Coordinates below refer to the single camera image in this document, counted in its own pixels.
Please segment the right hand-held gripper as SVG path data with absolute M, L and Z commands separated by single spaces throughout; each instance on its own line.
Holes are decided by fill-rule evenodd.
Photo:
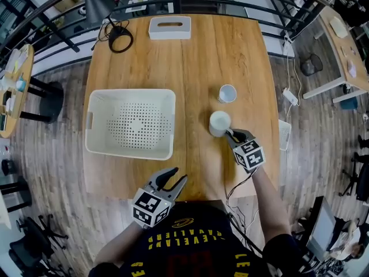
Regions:
M 263 147 L 258 140 L 248 131 L 233 129 L 233 135 L 226 131 L 228 145 L 232 149 L 235 162 L 241 165 L 246 173 L 251 173 L 265 163 Z

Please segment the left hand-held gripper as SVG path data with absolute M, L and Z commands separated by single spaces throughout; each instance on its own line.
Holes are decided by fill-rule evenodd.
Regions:
M 171 188 L 163 188 L 178 170 L 178 167 L 172 167 L 157 171 L 144 187 L 137 190 L 131 211 L 134 221 L 143 229 L 154 227 L 168 216 L 173 200 L 178 198 L 188 180 L 184 175 Z

